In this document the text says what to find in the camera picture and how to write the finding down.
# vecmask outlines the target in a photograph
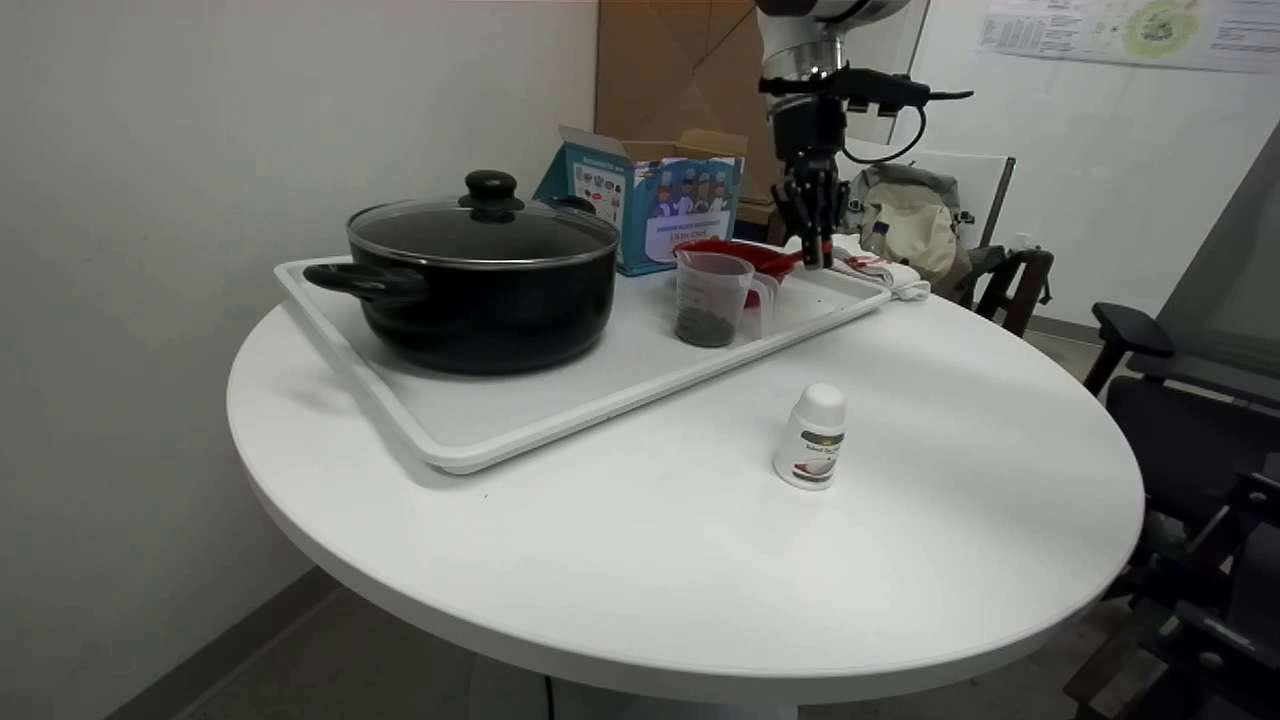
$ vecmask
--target small bottle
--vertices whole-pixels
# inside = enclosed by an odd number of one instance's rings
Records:
[[[843,392],[810,382],[793,406],[788,432],[771,453],[777,476],[801,487],[827,487],[843,442]]]

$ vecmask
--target white bottle cap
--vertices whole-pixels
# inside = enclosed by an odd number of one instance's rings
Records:
[[[810,382],[797,417],[811,429],[840,432],[843,429],[843,392],[837,382]]]

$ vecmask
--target white tray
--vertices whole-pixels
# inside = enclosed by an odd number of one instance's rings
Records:
[[[306,281],[309,265],[275,267],[287,306],[316,352],[357,392],[370,421],[414,459],[472,476],[694,382],[744,368],[810,337],[876,311],[887,290],[840,273],[797,273],[771,302],[771,327],[731,347],[674,337],[674,274],[618,281],[606,341],[584,360],[528,377],[446,377],[400,360],[366,323],[360,301]]]

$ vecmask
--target gray floor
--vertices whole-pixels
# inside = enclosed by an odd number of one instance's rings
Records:
[[[1049,331],[1028,341],[1076,377],[1095,357],[1089,341]],[[1060,689],[1115,621],[1119,607],[1089,607],[1041,653],[994,677],[900,701],[803,706],[803,720],[1067,720],[1073,703]],[[470,667],[470,653],[336,591],[186,720],[465,720]]]

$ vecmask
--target baseboard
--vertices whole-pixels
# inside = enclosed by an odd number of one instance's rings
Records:
[[[1095,341],[1095,327],[1089,327],[1089,323],[1073,323],[1073,321],[1032,314],[1032,323],[1028,323],[1028,327],[1036,327],[1036,331],[1043,331],[1043,337],[1063,337],[1063,341],[1089,341],[1089,343],[1099,343],[1099,341]]]
[[[321,569],[292,578],[253,616],[234,625],[224,635],[206,643],[195,654],[166,673],[152,689],[122,703],[108,720],[170,720],[210,695],[224,677],[234,677],[248,654],[287,631],[300,616],[321,607],[341,585]]]

